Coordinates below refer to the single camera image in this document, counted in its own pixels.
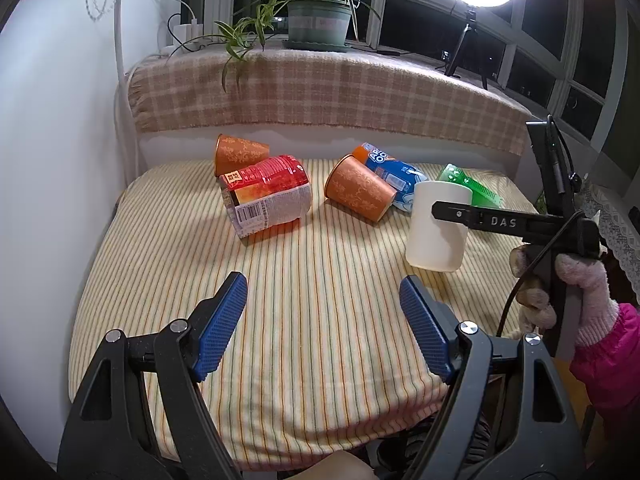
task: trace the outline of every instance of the red can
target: red can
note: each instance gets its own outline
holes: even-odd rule
[[[311,208],[305,168],[290,155],[272,156],[219,180],[226,213],[240,238],[303,217]]]

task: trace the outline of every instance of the blue snack bag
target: blue snack bag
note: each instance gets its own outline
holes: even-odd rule
[[[368,142],[353,150],[352,155],[382,180],[398,190],[394,206],[402,211],[411,212],[414,206],[414,187],[418,182],[429,180],[428,176],[411,164],[381,152]]]

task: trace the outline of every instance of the potted plant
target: potted plant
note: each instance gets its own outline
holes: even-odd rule
[[[359,5],[368,7],[381,19],[375,9],[360,0],[268,0],[258,4],[253,18],[241,18],[235,25],[215,22],[219,34],[207,34],[203,38],[222,38],[225,43],[229,59],[222,69],[222,88],[226,92],[226,75],[231,61],[243,62],[256,42],[264,49],[266,33],[273,30],[274,17],[284,6],[289,9],[289,41],[286,46],[342,52],[346,49],[344,42],[350,21],[353,22],[353,30],[356,38],[358,37],[356,9]],[[241,69],[238,67],[236,81],[239,81],[240,76]]]
[[[287,46],[305,50],[343,50],[351,20],[358,37],[356,8],[362,3],[360,0],[356,3],[353,0],[286,1],[289,8]]]

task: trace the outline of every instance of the mattress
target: mattress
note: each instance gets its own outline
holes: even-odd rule
[[[520,239],[469,232],[452,273],[404,259],[410,217],[378,223],[324,198],[334,160],[304,160],[309,213],[239,239],[212,163],[152,168],[126,190],[79,305],[69,358],[74,398],[101,338],[156,332],[213,296],[229,272],[247,277],[248,303],[219,369],[201,384],[229,453],[243,470],[287,470],[410,427],[439,409],[446,388],[430,374],[399,306],[416,274],[458,319],[496,330]],[[418,164],[431,178],[441,166]],[[507,177],[469,170],[510,209],[533,212]],[[506,330],[516,328],[514,307]],[[162,453],[178,459],[155,375],[146,374]]]

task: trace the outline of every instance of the black cable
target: black cable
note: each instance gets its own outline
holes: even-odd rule
[[[507,298],[507,301],[504,304],[502,315],[500,316],[500,323],[498,324],[498,330],[495,333],[496,337],[502,336],[502,331],[504,330],[504,324],[507,322],[507,315],[509,313],[509,309],[511,308],[511,303],[513,303],[513,299],[516,297],[516,294],[520,290],[520,287],[522,286],[522,283],[524,283],[524,280],[526,280],[529,277],[533,269],[535,269],[536,265],[539,264],[542,258],[544,258],[545,255],[551,250],[551,247],[553,247],[553,245],[558,241],[558,238],[560,238],[564,234],[564,232],[569,227],[571,227],[571,224],[575,221],[575,219],[577,219],[579,216],[583,214],[584,213],[578,209],[578,211],[576,211],[574,214],[571,215],[571,217],[564,223],[564,225],[554,235],[554,237],[551,238],[549,243],[545,245],[545,247],[540,251],[540,254],[538,254],[538,256],[536,256],[535,259],[529,264],[529,267],[525,269],[525,271],[519,277],[516,284],[513,285],[513,288],[511,289],[509,297]]]
[[[546,117],[546,124],[548,128],[551,128],[551,125],[555,126],[556,130],[558,131],[558,137],[560,138],[560,142],[562,143],[562,147],[564,148],[564,153],[566,154],[566,158],[569,161],[569,169],[571,173],[574,174],[575,173],[574,160],[571,158],[571,152],[569,151],[569,147],[566,145],[566,141],[564,140],[562,133],[560,133],[560,128],[558,128],[558,125],[554,121],[554,118],[552,115],[548,115]]]
[[[189,52],[197,52],[197,50],[191,50],[188,46],[186,46],[183,42],[181,42],[176,35],[172,32],[171,27],[169,26],[169,22],[171,21],[171,18],[173,18],[174,16],[181,16],[182,14],[180,12],[176,12],[175,14],[172,14],[171,16],[169,16],[169,19],[166,20],[166,30],[169,31],[169,34],[171,34],[174,37],[174,40],[177,41],[178,43],[180,43],[180,45],[183,48],[186,48]]]

